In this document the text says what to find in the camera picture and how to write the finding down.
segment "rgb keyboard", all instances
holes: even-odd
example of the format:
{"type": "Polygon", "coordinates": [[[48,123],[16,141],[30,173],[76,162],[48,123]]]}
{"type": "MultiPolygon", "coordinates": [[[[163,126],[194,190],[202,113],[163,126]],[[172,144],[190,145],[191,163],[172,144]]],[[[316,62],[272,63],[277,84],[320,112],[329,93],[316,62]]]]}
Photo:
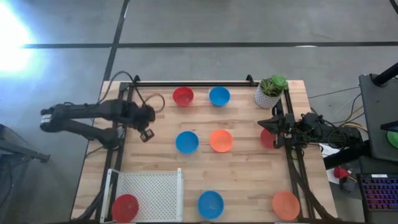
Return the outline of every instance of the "rgb keyboard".
{"type": "Polygon", "coordinates": [[[361,175],[360,188],[369,211],[398,211],[398,175],[361,175]]]}

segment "wooden tabletop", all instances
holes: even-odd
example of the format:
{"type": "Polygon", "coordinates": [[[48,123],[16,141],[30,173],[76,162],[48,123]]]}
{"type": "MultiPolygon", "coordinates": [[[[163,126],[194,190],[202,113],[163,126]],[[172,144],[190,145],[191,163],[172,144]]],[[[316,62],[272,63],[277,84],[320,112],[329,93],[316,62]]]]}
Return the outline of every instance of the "wooden tabletop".
{"type": "MultiPolygon", "coordinates": [[[[102,94],[108,87],[105,82],[102,94]]],[[[209,87],[193,87],[191,106],[179,108],[172,99],[175,87],[142,87],[143,98],[160,93],[165,108],[156,114],[150,124],[155,132],[149,142],[143,143],[139,133],[129,129],[121,172],[141,170],[177,170],[184,173],[185,222],[203,221],[197,211],[197,200],[206,190],[215,190],[224,199],[224,212],[214,222],[274,222],[281,221],[272,210],[272,198],[280,191],[291,191],[285,150],[264,149],[259,136],[262,128],[257,121],[269,119],[270,110],[259,108],[254,102],[255,87],[227,87],[231,100],[224,107],[214,107],[208,95],[209,87]],[[225,129],[233,136],[233,147],[225,153],[215,152],[209,144],[210,134],[225,129]],[[199,137],[199,147],[193,154],[181,154],[175,147],[175,138],[182,131],[193,131],[199,137]]],[[[289,81],[290,97],[296,119],[310,111],[304,82],[289,81]]],[[[119,82],[114,82],[107,100],[117,98],[119,82]]],[[[136,93],[133,100],[141,105],[136,93]]],[[[161,107],[158,97],[147,104],[155,110],[161,107]]],[[[95,126],[108,128],[111,122],[95,119],[95,126]]],[[[88,152],[101,145],[89,143],[88,152]]],[[[72,218],[83,213],[98,193],[103,175],[106,151],[100,150],[85,159],[72,218]]],[[[328,212],[336,217],[336,208],[326,176],[325,165],[318,146],[305,149],[305,167],[310,188],[328,212]]],[[[305,201],[301,192],[303,212],[305,201]]]]}

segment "orange bowl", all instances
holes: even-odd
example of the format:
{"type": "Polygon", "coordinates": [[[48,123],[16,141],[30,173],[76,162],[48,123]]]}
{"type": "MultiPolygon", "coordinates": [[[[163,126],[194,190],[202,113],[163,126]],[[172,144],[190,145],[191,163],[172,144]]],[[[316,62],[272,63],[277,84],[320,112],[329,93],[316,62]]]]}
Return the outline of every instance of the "orange bowl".
{"type": "Polygon", "coordinates": [[[297,197],[290,192],[279,192],[272,199],[272,208],[279,218],[285,221],[294,220],[300,213],[297,197]]]}
{"type": "Polygon", "coordinates": [[[225,130],[216,130],[210,136],[210,146],[216,152],[228,152],[232,148],[232,145],[232,135],[225,130]]]}

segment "gray floor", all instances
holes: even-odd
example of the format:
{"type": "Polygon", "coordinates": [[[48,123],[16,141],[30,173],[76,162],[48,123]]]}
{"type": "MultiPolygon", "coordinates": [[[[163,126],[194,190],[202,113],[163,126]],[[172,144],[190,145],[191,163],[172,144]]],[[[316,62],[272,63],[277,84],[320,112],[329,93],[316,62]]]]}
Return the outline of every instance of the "gray floor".
{"type": "MultiPolygon", "coordinates": [[[[11,15],[6,21],[20,27],[0,21],[7,31],[0,36],[7,49],[0,52],[0,123],[52,155],[47,164],[29,164],[8,223],[68,220],[87,141],[74,134],[42,132],[39,113],[64,101],[95,102],[110,51],[12,50],[8,42],[111,43],[122,3],[0,1],[0,17],[11,15]]],[[[388,0],[134,0],[121,42],[398,41],[397,23],[388,0]]],[[[398,47],[121,49],[112,73],[126,70],[143,80],[242,80],[247,74],[255,79],[281,74],[305,80],[308,95],[314,96],[358,86],[358,75],[385,70],[397,62],[397,52],[398,47]]],[[[357,94],[355,89],[310,103],[326,119],[340,121],[350,108],[336,112],[357,94]]],[[[364,118],[358,122],[365,124],[364,118]]],[[[339,216],[362,220],[360,201],[332,189],[339,216]]]]}

